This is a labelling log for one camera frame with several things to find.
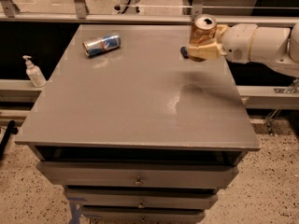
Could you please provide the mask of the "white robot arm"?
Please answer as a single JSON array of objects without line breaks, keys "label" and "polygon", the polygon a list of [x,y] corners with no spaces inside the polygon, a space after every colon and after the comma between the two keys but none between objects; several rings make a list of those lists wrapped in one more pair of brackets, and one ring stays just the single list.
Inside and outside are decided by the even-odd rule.
[{"label": "white robot arm", "polygon": [[187,52],[202,60],[224,56],[232,63],[262,63],[277,73],[299,77],[298,25],[292,30],[245,23],[218,25],[213,38],[189,44]]}]

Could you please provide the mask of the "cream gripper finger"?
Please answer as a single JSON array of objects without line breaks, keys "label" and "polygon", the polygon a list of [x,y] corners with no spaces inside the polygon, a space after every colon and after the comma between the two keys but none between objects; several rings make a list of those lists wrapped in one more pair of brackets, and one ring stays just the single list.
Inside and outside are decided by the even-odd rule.
[{"label": "cream gripper finger", "polygon": [[230,26],[227,24],[218,24],[216,27],[215,37],[222,38],[224,33],[229,29],[230,29]]},{"label": "cream gripper finger", "polygon": [[217,41],[205,45],[189,44],[187,46],[187,53],[194,60],[217,60],[220,56],[227,55],[223,45]]}]

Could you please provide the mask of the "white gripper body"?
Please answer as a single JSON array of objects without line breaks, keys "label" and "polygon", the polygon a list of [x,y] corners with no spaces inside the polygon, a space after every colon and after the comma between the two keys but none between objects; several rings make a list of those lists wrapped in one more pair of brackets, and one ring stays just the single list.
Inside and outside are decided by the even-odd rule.
[{"label": "white gripper body", "polygon": [[223,35],[221,43],[226,52],[226,59],[232,63],[248,63],[249,48],[256,24],[240,23],[230,27]]}]

